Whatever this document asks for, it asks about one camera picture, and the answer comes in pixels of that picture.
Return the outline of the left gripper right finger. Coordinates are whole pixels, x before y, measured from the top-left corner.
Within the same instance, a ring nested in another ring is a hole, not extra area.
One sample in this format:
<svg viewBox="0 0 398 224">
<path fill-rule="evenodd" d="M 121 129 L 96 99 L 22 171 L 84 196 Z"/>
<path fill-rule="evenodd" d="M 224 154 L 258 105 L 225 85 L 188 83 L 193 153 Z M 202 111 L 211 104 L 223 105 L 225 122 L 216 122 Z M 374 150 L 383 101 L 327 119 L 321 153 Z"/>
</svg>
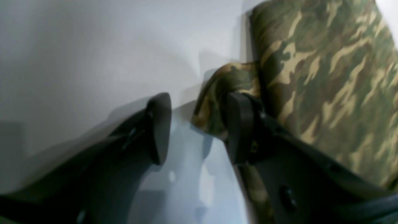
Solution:
<svg viewBox="0 0 398 224">
<path fill-rule="evenodd" d="M 253 165 L 277 224 L 395 224 L 397 194 L 376 187 L 290 134 L 252 95 L 227 96 L 228 154 Z"/>
</svg>

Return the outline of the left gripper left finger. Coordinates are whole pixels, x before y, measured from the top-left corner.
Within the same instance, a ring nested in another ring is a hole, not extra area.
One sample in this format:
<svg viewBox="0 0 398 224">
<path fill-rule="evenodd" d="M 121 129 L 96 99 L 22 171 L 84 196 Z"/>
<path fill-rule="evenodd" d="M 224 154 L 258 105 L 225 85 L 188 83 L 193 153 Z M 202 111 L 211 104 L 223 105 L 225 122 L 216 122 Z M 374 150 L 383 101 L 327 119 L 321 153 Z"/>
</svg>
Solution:
<svg viewBox="0 0 398 224">
<path fill-rule="evenodd" d="M 1 195 L 1 219 L 17 224 L 124 224 L 141 180 L 168 154 L 166 92 L 36 182 Z"/>
</svg>

